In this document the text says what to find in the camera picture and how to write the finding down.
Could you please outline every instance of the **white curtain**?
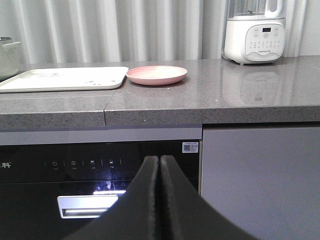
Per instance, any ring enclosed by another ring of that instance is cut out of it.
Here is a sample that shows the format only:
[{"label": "white curtain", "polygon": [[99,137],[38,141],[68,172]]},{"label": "white curtain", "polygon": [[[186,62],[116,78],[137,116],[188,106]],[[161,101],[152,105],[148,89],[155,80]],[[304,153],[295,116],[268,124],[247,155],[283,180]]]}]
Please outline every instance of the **white curtain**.
[{"label": "white curtain", "polygon": [[[287,0],[299,48],[306,0]],[[227,0],[0,0],[0,35],[21,63],[221,58]],[[297,51],[285,50],[287,56]]]}]

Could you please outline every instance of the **pink dish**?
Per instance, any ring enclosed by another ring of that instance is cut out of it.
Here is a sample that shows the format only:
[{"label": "pink dish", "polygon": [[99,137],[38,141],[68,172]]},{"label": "pink dish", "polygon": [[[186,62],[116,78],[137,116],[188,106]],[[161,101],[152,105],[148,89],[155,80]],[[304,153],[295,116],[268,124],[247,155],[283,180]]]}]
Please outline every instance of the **pink dish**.
[{"label": "pink dish", "polygon": [[178,66],[142,66],[130,69],[126,77],[133,83],[147,86],[161,86],[181,81],[187,70]]}]

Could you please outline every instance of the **cabinet panel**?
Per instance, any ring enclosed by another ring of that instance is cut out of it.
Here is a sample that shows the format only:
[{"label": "cabinet panel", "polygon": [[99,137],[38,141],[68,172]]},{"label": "cabinet panel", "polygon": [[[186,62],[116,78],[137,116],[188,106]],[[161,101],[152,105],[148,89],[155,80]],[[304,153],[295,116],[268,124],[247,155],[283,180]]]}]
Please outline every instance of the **cabinet panel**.
[{"label": "cabinet panel", "polygon": [[204,129],[201,194],[262,240],[320,239],[320,127]]}]

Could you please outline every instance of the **control panel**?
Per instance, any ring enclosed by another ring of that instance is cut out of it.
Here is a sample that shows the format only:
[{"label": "control panel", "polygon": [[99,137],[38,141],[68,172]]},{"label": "control panel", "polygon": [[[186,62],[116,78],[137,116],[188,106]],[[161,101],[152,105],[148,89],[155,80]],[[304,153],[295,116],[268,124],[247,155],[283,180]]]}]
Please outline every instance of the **control panel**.
[{"label": "control panel", "polygon": [[171,140],[0,146],[0,183],[132,180],[145,156],[161,155],[174,155],[186,176],[198,177],[199,152],[184,153],[186,142],[190,145]]},{"label": "control panel", "polygon": [[254,61],[277,59],[285,46],[285,28],[281,24],[259,24],[249,28],[245,37],[245,55]]}]

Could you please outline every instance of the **blender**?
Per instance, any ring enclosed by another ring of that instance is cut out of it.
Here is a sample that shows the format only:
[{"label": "blender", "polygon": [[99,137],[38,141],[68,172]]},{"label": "blender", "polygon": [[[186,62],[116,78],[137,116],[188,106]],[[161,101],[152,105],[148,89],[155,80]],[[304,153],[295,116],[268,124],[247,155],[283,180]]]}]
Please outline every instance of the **blender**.
[{"label": "blender", "polygon": [[285,0],[229,0],[225,59],[265,64],[279,59],[285,47]]}]

